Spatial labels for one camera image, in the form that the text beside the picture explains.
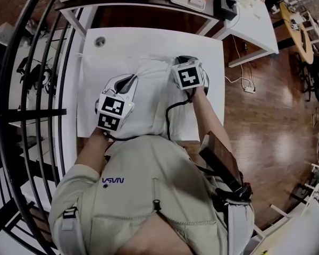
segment shoulder strap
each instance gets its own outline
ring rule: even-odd
[[[86,255],[77,203],[55,222],[53,240],[62,255]]]
[[[228,255],[243,253],[254,230],[254,211],[251,205],[228,205]]]

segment sleeve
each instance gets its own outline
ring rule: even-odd
[[[93,186],[100,175],[92,168],[76,164],[65,174],[55,190],[48,221],[51,232],[54,223],[63,214],[64,210],[71,208],[82,194]]]

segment strap buckle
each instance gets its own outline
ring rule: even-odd
[[[77,211],[77,207],[71,207],[63,212],[63,219],[75,218],[75,212]]]

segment power strip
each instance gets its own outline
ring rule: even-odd
[[[251,94],[255,94],[254,87],[245,87],[245,92],[250,92]]]

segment zipper pull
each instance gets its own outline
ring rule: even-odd
[[[155,199],[155,200],[153,201],[155,211],[160,211],[160,210],[161,210],[160,202],[161,202],[161,201],[158,200],[158,199]]]

